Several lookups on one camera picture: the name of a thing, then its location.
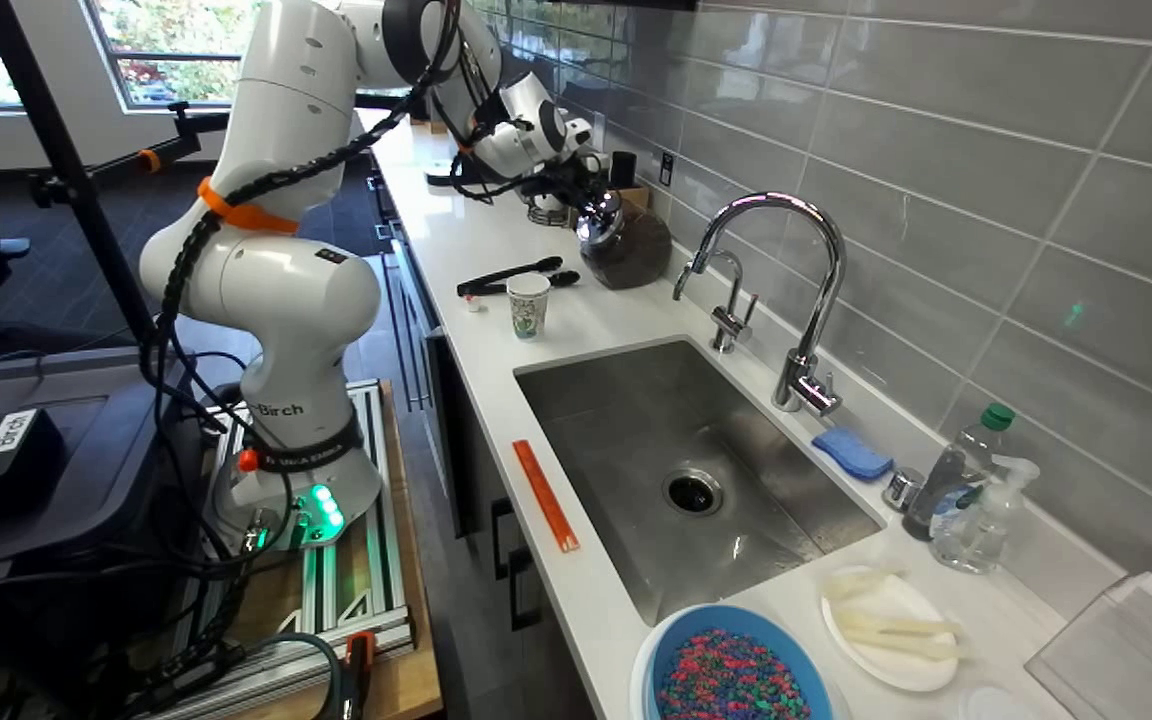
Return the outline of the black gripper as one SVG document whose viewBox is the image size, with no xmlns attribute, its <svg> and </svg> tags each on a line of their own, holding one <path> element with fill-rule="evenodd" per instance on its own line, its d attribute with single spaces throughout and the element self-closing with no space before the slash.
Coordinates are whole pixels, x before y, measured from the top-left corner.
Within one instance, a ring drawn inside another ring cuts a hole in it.
<svg viewBox="0 0 1152 720">
<path fill-rule="evenodd" d="M 606 188 L 606 172 L 586 172 L 583 163 L 543 167 L 528 179 L 528 214 L 546 227 L 571 227 Z"/>
</svg>

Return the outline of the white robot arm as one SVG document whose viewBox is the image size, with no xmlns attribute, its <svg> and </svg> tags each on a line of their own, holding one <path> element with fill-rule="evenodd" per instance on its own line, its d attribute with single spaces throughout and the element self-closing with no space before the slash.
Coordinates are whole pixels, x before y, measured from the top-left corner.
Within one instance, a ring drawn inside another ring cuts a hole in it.
<svg viewBox="0 0 1152 720">
<path fill-rule="evenodd" d="M 292 511 L 331 538 L 380 497 L 365 455 L 344 346 L 380 307 L 368 260 L 299 231 L 334 195 L 344 160 L 375 140 L 354 97 L 392 87 L 450 128 L 455 156 L 503 183 L 593 167 L 597 130 L 531 77 L 499 77 L 499 45 L 461 0 L 269 0 L 239 59 L 217 167 L 138 253 L 138 282 L 169 322 L 245 328 L 249 447 L 233 503 Z"/>
</svg>

